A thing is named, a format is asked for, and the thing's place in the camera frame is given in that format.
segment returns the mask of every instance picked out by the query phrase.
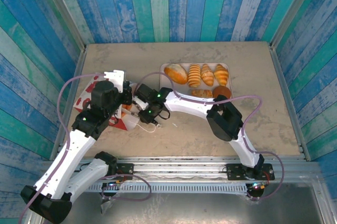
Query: baked bun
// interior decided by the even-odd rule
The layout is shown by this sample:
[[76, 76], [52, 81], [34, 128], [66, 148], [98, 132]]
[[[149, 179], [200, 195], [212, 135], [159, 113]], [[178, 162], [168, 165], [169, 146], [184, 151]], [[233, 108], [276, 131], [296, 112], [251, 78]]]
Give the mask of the baked bun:
[[200, 66], [197, 64], [190, 65], [189, 70], [189, 87], [198, 87], [201, 84]]
[[223, 95], [227, 99], [230, 99], [232, 96], [232, 92], [229, 88], [225, 86], [217, 86], [213, 90], [213, 98], [217, 98], [219, 95]]
[[226, 86], [228, 82], [229, 72], [228, 70], [220, 64], [217, 64], [214, 76], [221, 86]]
[[191, 95], [199, 98], [213, 98], [211, 90], [194, 89], [191, 90]]
[[187, 83], [187, 72], [180, 64], [169, 64], [165, 67], [164, 72], [177, 84]]
[[214, 75], [208, 64], [204, 64], [201, 68], [201, 78], [208, 86], [213, 86]]

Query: gray metal floor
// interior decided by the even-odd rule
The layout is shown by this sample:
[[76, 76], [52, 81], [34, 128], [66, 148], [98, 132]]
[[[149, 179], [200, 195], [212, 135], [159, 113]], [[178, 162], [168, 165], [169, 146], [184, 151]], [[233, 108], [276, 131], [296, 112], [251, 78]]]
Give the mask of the gray metal floor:
[[[275, 187], [267, 187], [265, 194]], [[308, 184], [284, 184], [272, 198], [259, 202], [225, 194], [154, 194], [145, 202], [115, 201], [105, 215], [101, 215], [100, 195], [84, 193], [63, 223], [316, 224], [323, 220], [313, 189]]]

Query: red and white box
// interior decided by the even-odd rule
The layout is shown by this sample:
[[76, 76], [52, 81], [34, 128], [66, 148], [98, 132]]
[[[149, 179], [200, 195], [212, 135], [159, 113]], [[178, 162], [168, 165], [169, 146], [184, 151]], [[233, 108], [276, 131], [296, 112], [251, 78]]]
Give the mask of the red and white box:
[[[94, 76], [90, 80], [73, 106], [77, 111], [81, 112], [83, 110], [85, 104], [91, 100], [91, 92], [95, 85], [103, 80], [107, 81], [108, 79], [103, 76]], [[131, 112], [137, 113], [138, 110], [133, 105], [122, 105], [122, 108], [122, 118], [118, 120], [118, 123], [116, 123], [117, 119], [112, 116], [109, 120], [109, 125], [114, 128], [120, 128], [128, 131], [134, 129], [139, 122], [139, 118], [131, 115]]]

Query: blue wooden wall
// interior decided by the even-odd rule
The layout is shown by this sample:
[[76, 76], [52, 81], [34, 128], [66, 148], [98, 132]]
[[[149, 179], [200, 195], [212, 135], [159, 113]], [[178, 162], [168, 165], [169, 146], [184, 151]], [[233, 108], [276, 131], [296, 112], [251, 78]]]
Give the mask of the blue wooden wall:
[[312, 160], [337, 199], [337, 0], [305, 0], [276, 51]]
[[86, 44], [270, 42], [293, 0], [64, 0]]
[[79, 54], [52, 0], [0, 0], [0, 223], [17, 223], [19, 193], [50, 157]]

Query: white tray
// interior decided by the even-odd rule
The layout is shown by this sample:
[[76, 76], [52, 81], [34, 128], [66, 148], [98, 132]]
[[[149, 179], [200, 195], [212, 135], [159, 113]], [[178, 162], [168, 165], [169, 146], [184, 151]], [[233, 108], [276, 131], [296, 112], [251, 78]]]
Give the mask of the white tray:
[[[190, 65], [192, 65], [194, 63], [181, 63], [180, 65], [182, 67], [185, 68], [185, 70], [187, 71], [187, 73], [189, 72], [189, 69], [190, 69]], [[222, 65], [223, 67], [225, 67], [228, 72], [230, 73], [229, 71], [229, 68], [228, 68], [228, 65], [227, 64], [224, 64], [224, 63], [202, 63], [202, 64], [197, 64], [197, 65], [200, 65], [200, 68], [202, 67], [203, 64], [208, 64], [208, 66], [210, 67], [210, 69], [214, 72], [215, 71], [215, 68], [216, 68], [216, 65], [217, 64], [220, 64]], [[169, 64], [163, 64], [161, 67], [160, 67], [160, 71], [163, 73], [164, 72], [164, 68], [169, 65]], [[213, 86], [208, 86], [204, 83], [204, 81], [201, 80], [201, 84], [197, 87], [197, 88], [192, 88], [192, 87], [189, 87], [189, 85], [186, 83], [184, 85], [180, 85], [180, 84], [177, 84], [177, 83], [174, 83], [174, 88], [182, 93], [182, 94], [187, 94], [187, 95], [190, 95], [190, 90], [192, 89], [204, 89], [204, 90], [211, 90], [213, 91], [213, 89], [215, 87], [219, 86], [218, 82], [216, 81], [216, 79], [214, 78], [214, 84]], [[166, 78], [164, 75], [160, 75], [160, 88], [162, 87], [168, 87], [168, 88], [171, 88], [171, 82], [168, 80], [168, 78]], [[231, 74], [229, 74], [229, 77], [228, 77], [228, 82], [227, 82], [227, 85], [226, 85], [227, 88], [229, 88], [229, 90], [231, 90], [231, 93], [233, 93], [233, 90], [232, 90], [232, 84], [231, 84]]]

